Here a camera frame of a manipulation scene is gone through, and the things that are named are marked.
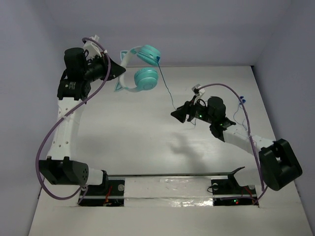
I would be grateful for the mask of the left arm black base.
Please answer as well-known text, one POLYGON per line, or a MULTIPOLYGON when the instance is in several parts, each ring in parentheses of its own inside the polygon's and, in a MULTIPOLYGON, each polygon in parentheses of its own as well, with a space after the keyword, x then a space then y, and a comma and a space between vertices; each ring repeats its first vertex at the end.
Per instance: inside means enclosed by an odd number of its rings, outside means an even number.
POLYGON ((82 190, 78 205, 81 207, 123 207, 125 178, 106 175, 101 185, 89 185, 85 194, 82 190))

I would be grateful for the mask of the teal cat-ear headphones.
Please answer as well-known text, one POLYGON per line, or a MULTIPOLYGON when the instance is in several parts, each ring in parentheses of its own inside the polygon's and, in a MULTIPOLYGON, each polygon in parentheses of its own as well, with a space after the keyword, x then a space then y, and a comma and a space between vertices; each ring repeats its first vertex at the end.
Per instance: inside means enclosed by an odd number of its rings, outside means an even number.
POLYGON ((155 67, 159 66, 161 57, 160 51, 151 45, 136 46, 130 50, 122 50, 120 51, 120 66, 126 69, 134 55, 152 67, 141 68, 134 74, 134 88, 130 88, 125 84, 124 74, 120 75, 115 85, 114 92, 122 90, 129 92, 148 91, 152 90, 158 84, 159 75, 155 67))

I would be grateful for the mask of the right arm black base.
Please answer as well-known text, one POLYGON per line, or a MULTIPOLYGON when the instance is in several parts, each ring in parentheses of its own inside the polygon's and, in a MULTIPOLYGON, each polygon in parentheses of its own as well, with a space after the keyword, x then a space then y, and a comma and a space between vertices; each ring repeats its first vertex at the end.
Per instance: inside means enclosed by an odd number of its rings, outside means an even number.
POLYGON ((235 174, 245 167, 237 168, 227 174, 227 178, 211 180, 207 192, 213 196, 213 205, 215 207, 225 206, 253 206, 258 205, 256 189, 250 189, 247 186, 240 186, 236 181, 235 174))

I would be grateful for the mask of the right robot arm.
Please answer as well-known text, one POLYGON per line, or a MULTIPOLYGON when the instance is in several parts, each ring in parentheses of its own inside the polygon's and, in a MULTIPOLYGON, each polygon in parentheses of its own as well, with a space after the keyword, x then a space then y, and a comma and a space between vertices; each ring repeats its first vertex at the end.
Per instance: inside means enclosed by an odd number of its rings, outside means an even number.
POLYGON ((210 125, 215 138, 252 154, 259 161, 259 178, 274 191, 279 191, 303 173, 287 140, 272 141, 249 134, 226 116, 226 106, 219 97, 210 97, 206 105, 193 98, 171 112, 171 116, 181 123, 194 118, 204 121, 210 125))

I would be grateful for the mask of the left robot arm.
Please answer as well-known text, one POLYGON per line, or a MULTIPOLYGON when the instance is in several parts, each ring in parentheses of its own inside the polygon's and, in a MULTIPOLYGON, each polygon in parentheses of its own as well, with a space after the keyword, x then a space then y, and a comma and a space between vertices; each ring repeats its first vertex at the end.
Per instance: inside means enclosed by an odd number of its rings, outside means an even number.
POLYGON ((42 189, 56 200, 45 185, 78 186, 76 192, 92 185, 98 194, 109 190, 107 173, 76 159, 77 136, 86 103, 102 88, 91 93, 91 83, 100 79, 101 86, 122 75, 125 69, 116 64, 104 48, 70 48, 64 53, 66 69, 58 87, 57 122, 49 130, 35 158, 35 171, 42 189))

